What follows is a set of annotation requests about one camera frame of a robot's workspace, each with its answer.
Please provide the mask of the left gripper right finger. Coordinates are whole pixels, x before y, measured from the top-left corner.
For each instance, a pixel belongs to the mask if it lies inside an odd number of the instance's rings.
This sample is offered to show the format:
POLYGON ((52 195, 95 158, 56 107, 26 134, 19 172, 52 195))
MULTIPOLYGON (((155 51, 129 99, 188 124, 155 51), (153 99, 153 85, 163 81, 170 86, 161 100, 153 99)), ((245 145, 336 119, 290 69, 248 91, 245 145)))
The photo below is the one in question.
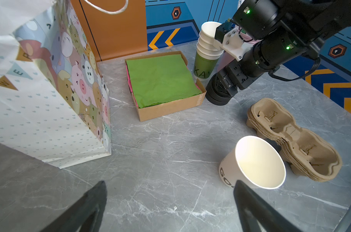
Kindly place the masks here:
POLYGON ((267 232, 300 231, 243 181, 236 182, 233 195, 244 232, 260 232, 261 227, 267 232))

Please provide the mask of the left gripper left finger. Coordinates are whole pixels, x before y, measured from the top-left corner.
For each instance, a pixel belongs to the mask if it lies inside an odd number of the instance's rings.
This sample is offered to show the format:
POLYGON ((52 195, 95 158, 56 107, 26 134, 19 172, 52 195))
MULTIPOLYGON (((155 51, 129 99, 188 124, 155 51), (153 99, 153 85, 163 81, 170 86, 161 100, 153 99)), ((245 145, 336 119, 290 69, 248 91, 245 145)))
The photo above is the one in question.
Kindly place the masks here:
POLYGON ((99 181, 43 232, 98 232, 107 204, 105 181, 99 181))

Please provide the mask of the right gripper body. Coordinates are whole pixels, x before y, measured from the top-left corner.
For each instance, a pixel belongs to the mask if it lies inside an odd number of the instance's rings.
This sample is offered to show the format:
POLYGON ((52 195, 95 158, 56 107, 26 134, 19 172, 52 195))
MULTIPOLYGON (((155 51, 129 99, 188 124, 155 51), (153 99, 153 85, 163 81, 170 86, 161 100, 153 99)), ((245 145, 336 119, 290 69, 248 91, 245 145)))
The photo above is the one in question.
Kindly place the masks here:
POLYGON ((277 58, 261 49, 251 49, 240 61, 232 61, 213 75, 206 87, 206 98, 214 105, 226 105, 264 73, 277 66, 277 58))

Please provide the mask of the white paper coffee cup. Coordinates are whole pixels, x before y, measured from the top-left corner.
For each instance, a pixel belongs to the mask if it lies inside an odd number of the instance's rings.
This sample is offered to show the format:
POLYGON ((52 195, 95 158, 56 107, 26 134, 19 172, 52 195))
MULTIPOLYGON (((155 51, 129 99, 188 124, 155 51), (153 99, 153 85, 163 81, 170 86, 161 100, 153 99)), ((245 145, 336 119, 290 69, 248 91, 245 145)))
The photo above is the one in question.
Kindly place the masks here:
POLYGON ((277 189, 286 179, 286 167, 276 151, 256 136, 241 138, 219 166, 221 181, 234 188, 238 180, 252 189, 277 189))

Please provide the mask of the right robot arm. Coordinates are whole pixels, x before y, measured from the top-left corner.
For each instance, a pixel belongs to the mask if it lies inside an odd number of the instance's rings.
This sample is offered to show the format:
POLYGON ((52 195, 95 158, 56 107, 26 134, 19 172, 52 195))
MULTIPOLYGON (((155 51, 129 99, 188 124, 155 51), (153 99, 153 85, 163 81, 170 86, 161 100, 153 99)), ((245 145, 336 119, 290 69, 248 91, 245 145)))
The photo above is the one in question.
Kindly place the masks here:
POLYGON ((263 74, 276 71, 293 58, 320 66, 325 41, 351 27, 351 1, 244 1, 234 16, 214 29, 214 47, 233 60, 213 75, 206 98, 226 105, 263 74))

